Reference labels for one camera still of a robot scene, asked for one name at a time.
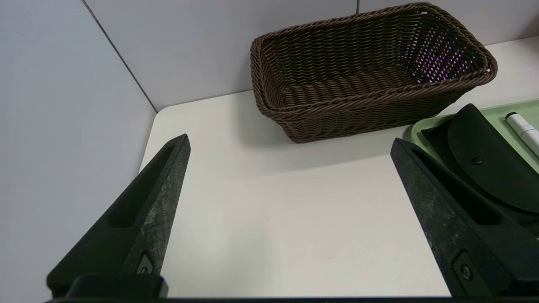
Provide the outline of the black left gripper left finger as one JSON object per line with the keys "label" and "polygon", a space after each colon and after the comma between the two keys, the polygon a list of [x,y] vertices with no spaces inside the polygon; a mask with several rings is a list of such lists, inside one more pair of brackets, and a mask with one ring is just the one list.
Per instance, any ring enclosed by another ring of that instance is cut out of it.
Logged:
{"label": "black left gripper left finger", "polygon": [[53,296],[166,296],[160,275],[191,146],[169,140],[46,278]]}

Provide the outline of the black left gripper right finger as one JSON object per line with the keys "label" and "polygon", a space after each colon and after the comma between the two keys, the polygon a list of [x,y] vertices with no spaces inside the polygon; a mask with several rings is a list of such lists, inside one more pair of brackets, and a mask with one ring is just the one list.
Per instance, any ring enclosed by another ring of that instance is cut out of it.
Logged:
{"label": "black left gripper right finger", "polygon": [[390,156],[452,297],[538,297],[531,232],[412,142]]}

